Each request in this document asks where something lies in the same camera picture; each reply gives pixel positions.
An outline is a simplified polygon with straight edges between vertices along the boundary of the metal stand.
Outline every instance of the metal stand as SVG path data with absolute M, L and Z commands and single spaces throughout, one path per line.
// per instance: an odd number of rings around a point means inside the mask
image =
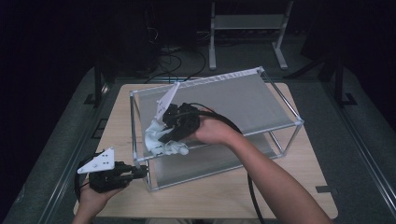
M 209 68 L 216 70 L 215 52 L 215 31 L 216 30 L 258 30 L 272 29 L 279 30 L 276 42 L 273 42 L 273 49 L 277 61 L 282 70 L 288 69 L 285 58 L 283 57 L 280 46 L 286 27 L 288 26 L 289 16 L 293 1 L 289 1 L 284 14 L 274 15 L 216 15 L 215 2 L 212 2 L 211 24 L 210 24 L 210 44 L 209 44 Z
M 346 94 L 347 101 L 343 101 L 343 79 L 344 79 L 344 66 L 341 57 L 341 47 L 336 47 L 330 52 L 322 55 L 312 63 L 309 63 L 305 67 L 301 68 L 297 72 L 284 76 L 283 78 L 297 78 L 303 76 L 306 72 L 315 68 L 316 66 L 323 64 L 318 79 L 322 82 L 329 82 L 332 76 L 335 74 L 335 85 L 334 85 L 334 98 L 336 102 L 343 107 L 344 105 L 355 105 L 356 101 L 351 94 Z

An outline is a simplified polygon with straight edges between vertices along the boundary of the metal frame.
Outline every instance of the metal frame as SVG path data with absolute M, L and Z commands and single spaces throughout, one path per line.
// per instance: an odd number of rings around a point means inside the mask
M 280 46 L 286 27 L 288 26 L 291 8 L 294 1 L 289 1 L 284 14 L 274 15 L 216 15 L 215 2 L 212 2 L 210 20 L 210 44 L 209 44 L 209 68 L 216 70 L 216 51 L 215 51 L 215 31 L 217 30 L 279 30 L 279 36 L 272 46 L 282 70 L 288 69 L 285 58 L 283 57 Z
M 272 138 L 272 140 L 274 141 L 279 153 L 275 153 L 275 156 L 270 156 L 270 159 L 274 160 L 274 159 L 278 159 L 278 158 L 282 158 L 285 157 L 290 149 L 291 143 L 293 142 L 293 140 L 295 139 L 297 133 L 300 131 L 300 129 L 303 127 L 304 125 L 304 121 L 300 118 L 300 116 L 298 115 L 298 113 L 296 112 L 296 110 L 292 107 L 292 105 L 289 103 L 289 101 L 286 99 L 286 97 L 283 95 L 283 93 L 280 91 L 280 89 L 276 86 L 276 84 L 271 80 L 271 78 L 268 77 L 268 75 L 265 73 L 264 69 L 262 67 L 259 67 L 257 69 L 257 73 L 258 75 L 261 76 L 261 78 L 263 79 L 263 81 L 267 81 L 269 82 L 272 87 L 276 90 L 276 93 L 280 96 L 281 100 L 283 101 L 283 103 L 287 106 L 287 108 L 290 110 L 290 112 L 292 113 L 292 115 L 295 117 L 295 121 L 294 123 L 290 123 L 290 124 L 286 124 L 286 125 L 280 125 L 274 128 L 270 128 L 267 130 L 262 130 L 260 131 L 260 133 L 269 133 L 270 137 Z M 133 151 L 133 161 L 134 161 L 134 165 L 139 168 L 140 167 L 140 163 L 144 162 L 148 169 L 149 169 L 149 161 L 150 160 L 154 160 L 154 159 L 158 159 L 160 157 L 163 156 L 167 156 L 167 155 L 158 155 L 158 156 L 149 156 L 149 157 L 144 157 L 144 158 L 139 158 L 138 157 L 138 153 L 137 153 L 137 142 L 136 142 L 136 135 L 135 135 L 135 125 L 136 125 L 136 120 L 134 118 L 135 113 L 139 114 L 139 109 L 137 107 L 137 104 L 135 102 L 135 95 L 133 91 L 130 91 L 130 105 L 131 105 L 131 126 L 132 126 L 132 151 Z M 291 128 L 294 127 L 294 132 L 290 137 L 290 140 L 288 141 L 288 143 L 286 144 L 285 147 L 282 147 L 279 143 L 279 141 L 276 138 L 275 135 L 275 131 L 277 130 L 283 130 L 286 128 Z M 209 176 L 209 175 L 215 175 L 215 174 L 219 174 L 219 173 L 223 173 L 232 169 L 236 169 L 241 167 L 242 165 L 238 165 L 229 169 L 223 169 L 223 170 L 219 170 L 217 172 L 214 173 L 210 173 L 210 174 L 206 174 L 206 175 L 200 175 L 200 176 L 196 176 L 190 179 L 186 179 L 186 180 L 182 180 L 179 182 L 175 182 L 173 184 L 169 184 L 166 186 L 153 186 L 153 182 L 150 180 L 150 176 L 149 176 L 149 172 L 147 177 L 145 178 L 145 184 L 148 187 L 148 190 L 158 190 L 158 189 L 163 189 L 163 188 L 167 188 L 167 187 L 171 187 L 180 183 L 184 183 L 184 182 L 188 182 L 188 181 L 192 181 L 194 179 L 198 179 L 198 178 L 202 178 L 205 176 Z

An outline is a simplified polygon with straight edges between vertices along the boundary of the floor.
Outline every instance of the floor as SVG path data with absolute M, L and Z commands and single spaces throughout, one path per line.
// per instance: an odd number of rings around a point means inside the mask
M 230 46 L 217 46 L 216 71 L 207 64 L 207 46 L 197 51 L 179 51 L 180 67 L 149 83 L 175 81 L 202 70 L 197 77 L 263 66 L 275 82 L 288 84 L 304 127 L 318 157 L 322 172 L 332 190 L 339 215 L 334 223 L 395 223 L 392 187 L 396 183 L 396 133 L 361 89 L 357 78 L 345 69 L 344 93 L 356 105 L 341 108 L 333 99 L 333 80 L 320 82 L 319 67 L 304 77 L 284 79 L 310 63 L 300 54 L 304 35 L 287 35 L 282 51 L 289 65 L 281 70 L 272 51 L 274 37 L 238 40 Z M 161 65 L 151 77 L 165 69 L 178 67 L 174 56 L 162 56 Z M 93 69 L 78 86 L 39 160 L 27 179 L 20 197 L 10 209 L 4 223 L 70 223 L 76 198 L 73 178 L 77 162 L 93 153 L 100 141 L 101 128 L 111 113 L 118 90 L 126 83 L 143 83 L 147 78 L 117 78 L 107 83 L 102 103 L 94 108 L 89 99 L 94 93 Z M 97 218 L 94 223 L 144 223 L 144 219 Z

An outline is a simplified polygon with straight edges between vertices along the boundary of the human hand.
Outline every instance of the human hand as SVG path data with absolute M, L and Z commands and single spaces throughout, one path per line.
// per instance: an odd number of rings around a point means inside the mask
M 200 127 L 189 138 L 209 145 L 227 145 L 231 138 L 238 135 L 240 134 L 228 124 L 208 116 L 200 116 Z
M 111 197 L 123 189 L 113 189 L 111 191 L 98 193 L 90 188 L 88 179 L 84 180 L 79 198 L 78 210 L 76 212 L 73 224 L 91 223 L 106 206 Z

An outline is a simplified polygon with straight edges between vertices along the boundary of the tabletop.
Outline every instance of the tabletop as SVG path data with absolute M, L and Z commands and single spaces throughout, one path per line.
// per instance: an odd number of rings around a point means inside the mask
M 129 92 L 158 85 L 126 84 L 121 87 L 97 151 L 114 147 L 116 161 L 134 164 Z M 288 86 L 284 83 L 276 85 L 296 108 Z M 281 132 L 279 142 L 289 141 L 292 130 Z M 307 189 L 330 218 L 338 216 L 330 192 L 317 190 L 317 187 L 326 187 L 327 183 L 304 127 L 294 139 L 287 156 L 275 162 Z M 260 193 L 257 190 L 255 193 L 263 217 L 276 218 Z M 257 218 L 248 191 L 247 172 L 243 167 L 157 191 L 148 191 L 142 179 L 134 180 L 128 188 L 114 196 L 98 216 Z

